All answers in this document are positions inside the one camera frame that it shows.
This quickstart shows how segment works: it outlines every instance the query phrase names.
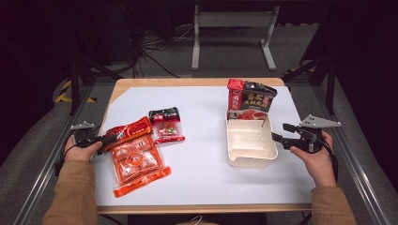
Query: aluminum rail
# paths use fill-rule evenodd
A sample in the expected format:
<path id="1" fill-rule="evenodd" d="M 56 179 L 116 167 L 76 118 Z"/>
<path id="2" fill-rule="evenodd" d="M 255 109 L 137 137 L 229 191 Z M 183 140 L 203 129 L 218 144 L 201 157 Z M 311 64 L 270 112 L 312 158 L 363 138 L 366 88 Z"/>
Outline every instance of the aluminum rail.
<path id="1" fill-rule="evenodd" d="M 313 86 L 313 90 L 315 96 L 319 102 L 319 105 L 322 107 L 322 110 L 327 115 L 326 119 L 336 121 L 336 117 L 334 115 L 329 114 L 329 110 L 325 105 L 325 94 L 322 91 L 320 86 Z M 366 207 L 368 208 L 369 214 L 374 221 L 374 224 L 380 225 L 390 225 L 391 222 L 387 217 L 386 213 L 382 209 L 382 206 L 375 194 L 372 185 L 369 182 L 369 179 L 365 173 L 365 171 L 360 166 L 360 162 L 357 157 L 351 152 L 349 146 L 347 144 L 347 140 L 340 128 L 334 129 L 335 136 L 334 140 L 338 142 L 342 146 L 342 157 L 347 165 L 348 170 L 351 172 L 351 175 L 354 179 L 355 184 L 357 185 L 358 191 L 360 192 L 360 196 L 362 197 Z"/>
<path id="2" fill-rule="evenodd" d="M 54 172 L 54 163 L 58 160 L 59 153 L 64 148 L 64 143 L 68 138 L 70 126 L 74 125 L 77 118 L 79 117 L 80 112 L 82 111 L 83 106 L 86 103 L 86 100 L 89 98 L 92 86 L 85 86 L 82 88 L 82 93 L 80 95 L 80 105 L 76 109 L 74 115 L 71 115 L 67 122 L 65 123 L 61 134 L 59 135 L 58 140 L 55 143 L 55 146 L 49 155 L 46 163 L 43 166 L 43 169 L 38 174 L 38 178 L 36 179 L 36 183 L 33 185 L 28 197 L 26 198 L 23 207 L 21 208 L 20 213 L 16 217 L 14 221 L 14 225 L 23 225 L 27 224 L 29 218 L 32 216 L 33 211 L 38 205 L 38 201 L 40 200 L 41 195 L 43 194 L 44 189 L 47 187 L 47 184 L 53 175 Z"/>

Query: white stand leg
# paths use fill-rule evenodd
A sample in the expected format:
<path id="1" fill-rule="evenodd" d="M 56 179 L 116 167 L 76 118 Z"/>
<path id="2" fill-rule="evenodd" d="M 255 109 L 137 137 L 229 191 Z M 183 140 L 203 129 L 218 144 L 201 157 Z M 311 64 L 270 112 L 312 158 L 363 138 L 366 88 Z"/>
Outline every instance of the white stand leg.
<path id="1" fill-rule="evenodd" d="M 279 7 L 275 7 L 272 11 L 272 17 L 269 20 L 268 31 L 266 39 L 261 39 L 260 44 L 263 49 L 264 56 L 268 64 L 269 70 L 273 71 L 276 69 L 275 62 L 273 61 L 271 51 L 269 50 L 269 42 L 271 41 L 271 36 L 273 29 L 275 27 L 276 19 L 278 18 Z"/>
<path id="2" fill-rule="evenodd" d="M 199 7 L 195 6 L 195 18 L 194 18 L 194 43 L 193 43 L 193 53 L 192 53 L 192 70 L 199 69 L 199 55 L 200 55 L 200 39 L 199 39 Z"/>
<path id="3" fill-rule="evenodd" d="M 199 12 L 199 7 L 195 6 L 194 16 L 194 44 L 192 53 L 192 70 L 199 69 L 199 55 L 200 55 L 200 39 L 199 26 L 203 27 L 223 27 L 223 26 L 256 26 L 267 29 L 267 36 L 260 40 L 261 48 L 268 64 L 269 70 L 275 70 L 275 62 L 273 61 L 271 52 L 269 50 L 269 42 L 272 37 L 272 32 L 275 27 L 276 19 L 278 18 L 279 7 L 275 7 L 272 12 Z"/>

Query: snack box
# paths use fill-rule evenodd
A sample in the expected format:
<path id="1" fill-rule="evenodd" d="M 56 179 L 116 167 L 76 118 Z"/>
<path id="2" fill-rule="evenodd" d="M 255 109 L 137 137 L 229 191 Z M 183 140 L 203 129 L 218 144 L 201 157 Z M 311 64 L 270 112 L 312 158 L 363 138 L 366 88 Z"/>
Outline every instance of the snack box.
<path id="1" fill-rule="evenodd" d="M 267 167 L 278 156 L 266 120 L 227 120 L 228 161 L 235 167 Z"/>

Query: dark background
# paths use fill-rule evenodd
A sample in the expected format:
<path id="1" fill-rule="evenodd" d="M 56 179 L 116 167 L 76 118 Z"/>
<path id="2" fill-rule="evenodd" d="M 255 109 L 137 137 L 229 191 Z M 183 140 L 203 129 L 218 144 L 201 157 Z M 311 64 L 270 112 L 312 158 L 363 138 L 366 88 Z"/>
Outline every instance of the dark background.
<path id="1" fill-rule="evenodd" d="M 50 3 L 7 1 L 0 7 L 0 164 L 26 131 L 54 106 L 53 91 L 68 77 L 73 56 L 98 65 L 131 62 L 140 56 L 143 30 L 152 28 L 170 39 L 175 27 L 193 19 L 193 6 Z M 320 23 L 327 9 L 322 4 L 284 6 L 277 24 Z M 393 141 L 398 137 L 398 24 L 394 7 L 390 2 L 360 1 L 341 7 L 337 16 L 340 21 L 318 34 L 320 39 L 313 40 L 304 59 L 321 57 L 326 46 L 335 44 L 330 37 L 340 27 L 339 43 L 344 47 L 335 53 L 338 80 L 375 158 L 398 189 L 398 180 L 393 178 L 398 157 Z"/>

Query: person's left hand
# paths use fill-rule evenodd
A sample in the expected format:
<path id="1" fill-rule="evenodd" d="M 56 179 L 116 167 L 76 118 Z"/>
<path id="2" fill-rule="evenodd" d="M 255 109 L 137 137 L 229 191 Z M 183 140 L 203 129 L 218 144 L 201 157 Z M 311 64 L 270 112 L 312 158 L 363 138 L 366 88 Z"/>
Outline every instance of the person's left hand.
<path id="1" fill-rule="evenodd" d="M 73 146 L 72 138 L 69 137 L 67 144 L 65 145 L 64 154 L 68 150 L 65 155 L 65 161 L 69 160 L 80 160 L 89 162 L 91 156 L 102 147 L 102 142 L 95 142 L 86 148 L 80 148 L 78 146 Z"/>

